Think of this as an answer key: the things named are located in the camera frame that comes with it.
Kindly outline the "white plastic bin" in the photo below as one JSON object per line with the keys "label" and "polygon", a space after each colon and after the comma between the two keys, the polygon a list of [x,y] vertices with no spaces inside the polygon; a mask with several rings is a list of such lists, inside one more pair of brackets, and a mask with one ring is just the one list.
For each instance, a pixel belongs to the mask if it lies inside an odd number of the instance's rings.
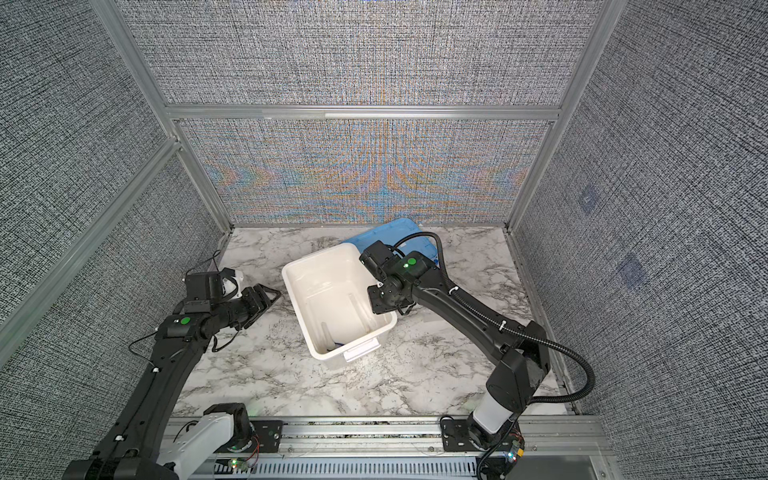
{"label": "white plastic bin", "polygon": [[[282,278],[311,356],[329,370],[338,370],[379,349],[396,326],[395,312],[372,312],[367,288],[374,277],[359,261],[360,252],[340,243],[286,264]],[[365,306],[372,329],[365,333],[348,298],[356,295]],[[344,347],[327,352],[321,323]]]}

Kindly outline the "blue plastic lid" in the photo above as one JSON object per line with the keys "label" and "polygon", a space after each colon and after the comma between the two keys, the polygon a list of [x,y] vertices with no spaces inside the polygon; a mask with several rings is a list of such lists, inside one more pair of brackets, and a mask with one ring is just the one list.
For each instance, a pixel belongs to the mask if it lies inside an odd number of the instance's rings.
{"label": "blue plastic lid", "polygon": [[[394,246],[402,238],[419,233],[420,231],[420,227],[414,221],[407,218],[400,218],[344,240],[344,243],[354,245],[358,251],[362,253],[376,241],[382,241],[384,244]],[[403,253],[418,251],[432,260],[435,264],[439,263],[438,250],[429,237],[420,236],[403,242],[399,246],[399,249]]]}

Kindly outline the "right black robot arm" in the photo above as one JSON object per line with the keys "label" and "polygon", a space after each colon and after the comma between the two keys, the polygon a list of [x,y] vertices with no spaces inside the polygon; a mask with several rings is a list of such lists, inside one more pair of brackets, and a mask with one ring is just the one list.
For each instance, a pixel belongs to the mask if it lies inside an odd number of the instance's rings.
{"label": "right black robot arm", "polygon": [[[467,419],[468,436],[478,448],[489,451],[502,444],[529,405],[575,402],[596,386],[594,369],[582,355],[548,339],[538,323],[524,325],[508,318],[454,282],[436,233],[417,232],[393,245],[377,240],[363,250],[359,261],[376,280],[367,288],[374,313],[404,315],[414,306],[424,307],[471,340],[494,365],[485,393]],[[552,351],[584,371],[585,383],[576,392],[536,393],[551,370]]]}

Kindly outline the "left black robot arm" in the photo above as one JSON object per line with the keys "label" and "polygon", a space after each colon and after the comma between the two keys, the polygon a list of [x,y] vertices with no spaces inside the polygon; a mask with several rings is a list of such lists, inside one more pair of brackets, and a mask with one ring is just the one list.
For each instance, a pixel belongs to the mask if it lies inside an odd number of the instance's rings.
{"label": "left black robot arm", "polygon": [[244,286],[231,268],[188,273],[186,296],[151,333],[147,367],[116,422],[85,460],[73,460],[66,479],[187,479],[220,449],[255,447],[256,435],[242,403],[215,404],[169,448],[165,429],[181,390],[204,353],[222,350],[217,335],[250,328],[282,296],[262,284]]}

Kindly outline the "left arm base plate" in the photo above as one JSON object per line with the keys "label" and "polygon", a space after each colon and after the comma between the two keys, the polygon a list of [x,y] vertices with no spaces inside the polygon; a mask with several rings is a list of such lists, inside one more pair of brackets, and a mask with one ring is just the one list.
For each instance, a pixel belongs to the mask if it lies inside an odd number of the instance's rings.
{"label": "left arm base plate", "polygon": [[280,447],[284,422],[281,420],[251,420],[245,435],[220,446],[216,454],[245,455],[256,451],[277,453]]}

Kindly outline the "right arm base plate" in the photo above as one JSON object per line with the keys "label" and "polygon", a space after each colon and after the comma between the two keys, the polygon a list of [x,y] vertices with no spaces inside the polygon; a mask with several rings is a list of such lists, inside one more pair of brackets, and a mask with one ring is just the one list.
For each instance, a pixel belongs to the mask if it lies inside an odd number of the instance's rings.
{"label": "right arm base plate", "polygon": [[449,453],[525,450],[525,439],[517,420],[507,420],[496,433],[488,433],[471,417],[443,415],[438,420],[443,450]]}

